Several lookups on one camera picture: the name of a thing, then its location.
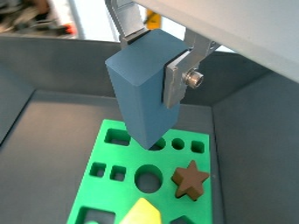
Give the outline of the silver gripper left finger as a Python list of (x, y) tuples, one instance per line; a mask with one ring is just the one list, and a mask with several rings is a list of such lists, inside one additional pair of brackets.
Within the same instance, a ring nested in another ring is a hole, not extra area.
[(138, 6), (132, 0), (105, 0), (105, 5), (118, 32), (120, 46), (125, 48), (148, 33)]

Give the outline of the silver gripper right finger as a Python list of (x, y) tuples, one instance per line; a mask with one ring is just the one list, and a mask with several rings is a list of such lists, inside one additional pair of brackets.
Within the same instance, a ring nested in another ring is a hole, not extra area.
[(188, 49), (166, 64), (164, 69), (162, 104), (170, 109), (182, 99), (186, 88), (197, 88), (202, 74), (200, 62), (214, 52), (220, 44), (186, 29), (182, 42)]

